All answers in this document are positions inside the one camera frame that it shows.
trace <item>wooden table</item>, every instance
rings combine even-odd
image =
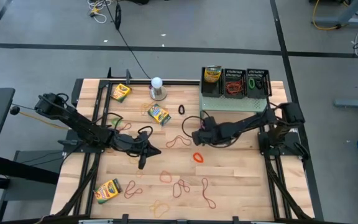
[[[83,80],[78,112],[91,119],[96,99],[98,79]],[[164,126],[157,124],[149,115],[141,114],[141,104],[153,102],[147,85],[130,85],[132,93],[123,103],[111,101],[109,112],[115,112],[124,117],[124,124],[131,123],[132,127],[124,131],[133,136],[143,126],[154,128],[150,142],[162,153],[147,159],[143,175],[137,175],[137,163],[123,152],[107,149],[101,156],[96,186],[117,178],[123,190],[131,180],[136,182],[136,188],[143,190],[142,194],[126,199],[124,194],[99,205],[93,200],[92,218],[121,218],[122,214],[129,214],[131,219],[155,219],[167,208],[160,207],[156,214],[150,211],[150,206],[156,200],[169,205],[169,211],[160,219],[164,220],[232,220],[238,216],[240,220],[273,220],[272,205],[264,158],[259,153],[257,132],[255,129],[244,133],[231,147],[215,149],[209,146],[186,146],[178,141],[172,148],[166,147],[166,142],[177,135],[184,135],[181,124],[187,116],[199,115],[199,86],[166,85],[168,96],[158,104],[166,108],[171,120]],[[273,96],[270,101],[275,104],[287,101],[282,82],[272,82]],[[178,113],[179,105],[184,105],[186,113]],[[209,111],[218,123],[225,121],[239,121],[253,113]],[[188,133],[196,131],[199,120],[189,119],[185,124]],[[193,160],[194,152],[204,157],[202,164]],[[73,153],[66,159],[57,185],[51,213],[58,212],[69,200],[78,186],[84,154]],[[313,217],[313,208],[308,192],[302,162],[296,156],[282,157],[283,171],[287,189],[309,216]],[[172,174],[172,182],[167,184],[160,181],[160,173],[166,170]],[[202,196],[202,178],[207,178],[209,186],[206,196],[216,202],[216,208],[208,207]],[[172,196],[173,184],[183,179],[189,186],[190,192],[182,192],[179,198]],[[280,192],[276,188],[281,217],[284,217],[283,203]],[[86,195],[84,191],[81,212],[85,211]]]

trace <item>black basket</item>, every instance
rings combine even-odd
[[[254,80],[255,87],[250,87],[250,80]],[[246,86],[249,98],[264,99],[272,95],[268,70],[248,68]]]
[[[247,90],[245,84],[247,83],[247,71],[239,70],[239,69],[231,69],[226,68],[224,69],[224,87],[223,92],[226,98],[235,98],[235,99],[243,99],[247,95]],[[236,94],[230,94],[227,90],[227,83],[228,82],[239,82],[242,86],[242,90]]]
[[[221,97],[223,95],[223,75],[219,77],[219,80],[216,83],[209,83],[204,81],[204,72],[205,67],[203,67],[201,72],[201,94],[207,97]]]

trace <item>white light bulb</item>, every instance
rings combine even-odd
[[[155,77],[152,79],[153,88],[159,89],[162,86],[162,79],[159,77]]]

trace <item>black rubber band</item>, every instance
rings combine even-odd
[[[179,109],[178,109],[178,112],[179,112],[180,115],[185,114],[185,106],[180,105],[180,106],[179,106]]]

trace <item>concrete floor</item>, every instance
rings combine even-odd
[[[0,10],[5,0],[0,0]],[[280,52],[269,0],[151,0],[138,6],[121,2],[121,32],[131,46],[249,49]],[[278,0],[288,51],[352,53],[358,27],[330,32],[311,24],[308,1]],[[337,14],[343,5],[322,4],[319,15]],[[0,21],[0,43],[107,45],[124,43],[112,24],[86,15],[86,1],[13,0]],[[151,77],[198,78],[202,66],[269,69],[290,96],[280,55],[135,52]],[[324,219],[358,223],[358,110],[333,107],[336,98],[358,99],[358,58],[290,57],[293,79],[306,118],[306,133]],[[48,92],[70,95],[76,78],[105,77],[109,67],[122,76],[144,74],[128,51],[0,48],[0,87],[16,89],[14,102],[34,106]],[[8,116],[0,136],[0,156],[16,150],[61,149],[65,132],[23,116]],[[51,201],[8,204],[4,220],[48,214]]]

